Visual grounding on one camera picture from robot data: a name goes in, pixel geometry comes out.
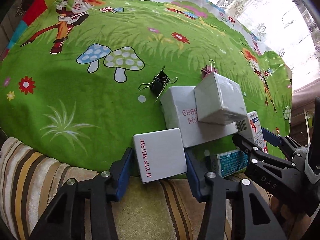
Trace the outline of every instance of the cartoon grass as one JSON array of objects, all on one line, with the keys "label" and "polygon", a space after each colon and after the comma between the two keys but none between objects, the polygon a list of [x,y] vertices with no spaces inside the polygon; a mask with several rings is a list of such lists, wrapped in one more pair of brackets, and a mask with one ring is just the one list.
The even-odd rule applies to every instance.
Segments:
[{"label": "cartoon grass", "polygon": [[76,103],[74,104],[70,117],[68,117],[66,107],[64,106],[63,102],[60,99],[59,101],[61,103],[62,115],[54,107],[48,106],[53,111],[54,114],[53,115],[44,114],[44,115],[50,118],[53,121],[53,123],[40,129],[40,130],[50,129],[44,135],[42,135],[42,137],[53,133],[53,136],[50,139],[50,141],[52,141],[55,137],[62,135],[69,141],[69,143],[72,145],[73,148],[75,148],[75,145],[74,145],[74,141],[75,141],[87,153],[87,150],[85,149],[84,145],[82,144],[82,142],[79,140],[78,137],[84,137],[87,139],[90,139],[90,138],[84,133],[80,132],[79,130],[85,127],[95,127],[95,125],[88,124],[88,123],[73,123],[72,121],[76,112]]}]

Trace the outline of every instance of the printed number 6866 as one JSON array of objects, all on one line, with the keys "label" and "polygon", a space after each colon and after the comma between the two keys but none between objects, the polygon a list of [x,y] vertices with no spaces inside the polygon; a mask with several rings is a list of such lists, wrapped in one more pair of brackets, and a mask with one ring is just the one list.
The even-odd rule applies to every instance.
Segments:
[{"label": "printed number 6866", "polygon": [[186,115],[194,115],[194,114],[197,114],[197,109],[196,108],[195,109],[186,109],[186,110],[182,111],[182,114],[184,116],[186,116]]}]

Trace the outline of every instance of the pink flower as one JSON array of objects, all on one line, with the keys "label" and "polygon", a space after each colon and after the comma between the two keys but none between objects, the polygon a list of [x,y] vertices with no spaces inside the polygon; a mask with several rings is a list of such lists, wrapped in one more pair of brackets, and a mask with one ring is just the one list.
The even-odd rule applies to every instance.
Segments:
[{"label": "pink flower", "polygon": [[148,27],[148,30],[151,31],[151,32],[153,32],[153,33],[159,33],[159,30],[154,29],[154,28],[149,28],[149,27]]},{"label": "pink flower", "polygon": [[4,80],[4,83],[3,83],[3,86],[4,87],[7,87],[8,85],[9,85],[9,83],[10,83],[10,77],[7,77],[5,80]]}]

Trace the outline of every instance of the green spotted mushroom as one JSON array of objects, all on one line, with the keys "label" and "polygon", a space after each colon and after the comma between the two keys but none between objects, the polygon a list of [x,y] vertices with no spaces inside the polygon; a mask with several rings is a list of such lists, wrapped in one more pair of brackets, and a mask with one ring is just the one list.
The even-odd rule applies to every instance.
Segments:
[{"label": "green spotted mushroom", "polygon": [[103,64],[106,67],[116,68],[114,80],[118,83],[127,81],[126,70],[139,71],[144,68],[144,62],[137,56],[132,47],[123,47],[111,52],[105,57]]}]

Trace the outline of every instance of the black binder clip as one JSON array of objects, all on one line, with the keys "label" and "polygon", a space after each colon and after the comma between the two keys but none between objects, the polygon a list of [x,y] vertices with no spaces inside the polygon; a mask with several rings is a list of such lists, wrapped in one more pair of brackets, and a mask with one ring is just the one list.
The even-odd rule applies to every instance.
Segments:
[{"label": "black binder clip", "polygon": [[157,97],[155,103],[157,102],[157,100],[159,99],[159,97],[161,96],[162,92],[164,91],[165,87],[167,86],[167,84],[175,84],[175,82],[178,81],[178,78],[175,77],[173,79],[168,78],[168,76],[163,72],[164,67],[162,68],[162,70],[159,72],[158,75],[153,77],[153,82],[151,83],[142,83],[138,89],[144,90],[146,88],[150,88],[151,92]]}]

